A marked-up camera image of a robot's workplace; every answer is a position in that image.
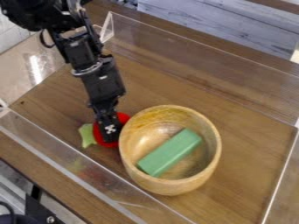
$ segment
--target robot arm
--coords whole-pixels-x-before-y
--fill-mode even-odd
[[[73,74],[81,78],[94,108],[98,127],[106,143],[118,141],[122,123],[118,119],[118,98],[126,87],[113,55],[103,55],[103,44],[81,4],[87,0],[0,0],[3,13],[24,29],[47,30]],[[67,38],[63,33],[85,27]]]

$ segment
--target wooden bowl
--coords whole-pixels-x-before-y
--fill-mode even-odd
[[[197,150],[159,178],[138,170],[137,162],[182,129],[203,138]],[[139,112],[123,128],[119,149],[126,171],[150,192],[179,195],[197,189],[211,177],[221,161],[221,134],[205,115],[190,108],[166,105]]]

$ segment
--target small green object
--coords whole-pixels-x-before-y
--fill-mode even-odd
[[[85,124],[81,128],[79,128],[79,133],[82,136],[82,147],[85,149],[87,149],[93,144],[98,144],[98,141],[94,137],[94,126],[93,124]]]
[[[159,177],[197,149],[202,137],[190,129],[182,130],[137,163],[138,168]]]

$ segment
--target bowl rim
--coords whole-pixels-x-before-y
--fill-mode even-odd
[[[166,179],[166,178],[157,178],[157,177],[153,177],[150,176],[149,174],[146,174],[145,172],[142,172],[137,166],[130,162],[130,158],[127,156],[127,154],[123,152],[123,133],[127,129],[127,125],[130,125],[130,123],[133,122],[133,119],[154,110],[154,109],[159,109],[159,108],[171,108],[171,109],[183,109],[185,111],[187,110],[189,112],[194,113],[197,116],[199,116],[201,118],[203,118],[203,120],[207,122],[207,124],[211,126],[211,129],[213,129],[213,133],[215,135],[215,138],[217,138],[217,151],[215,151],[215,154],[214,154],[214,157],[213,157],[213,160],[210,161],[210,164],[207,165],[207,167],[195,175],[190,176],[189,178],[181,178],[181,179]],[[151,108],[147,108],[142,111],[139,111],[135,116],[133,116],[133,118],[130,119],[130,121],[127,122],[126,124],[126,127],[123,128],[122,132],[121,132],[121,137],[119,137],[119,152],[121,152],[121,157],[122,157],[122,160],[123,160],[123,163],[129,166],[129,168],[133,170],[134,173],[137,173],[139,176],[142,176],[142,178],[147,179],[147,180],[151,180],[154,181],[155,183],[166,183],[166,184],[186,184],[186,182],[193,182],[195,180],[198,180],[202,176],[206,176],[206,173],[210,172],[211,170],[214,170],[217,168],[217,165],[221,161],[221,154],[222,154],[222,140],[221,140],[221,133],[214,125],[214,123],[211,122],[211,120],[207,118],[206,115],[203,115],[201,112],[198,112],[195,109],[193,108],[187,108],[185,106],[178,106],[178,105],[159,105],[159,106],[154,106]]]

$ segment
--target red object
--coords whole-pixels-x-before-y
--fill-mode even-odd
[[[126,125],[129,120],[130,120],[130,116],[125,113],[117,113],[117,115],[118,115],[118,119],[119,119],[121,123],[123,125]],[[103,145],[107,148],[117,148],[118,147],[118,142],[115,142],[115,143],[106,143],[105,142],[105,138],[101,134],[99,123],[98,122],[94,122],[94,137],[95,137],[99,145]]]

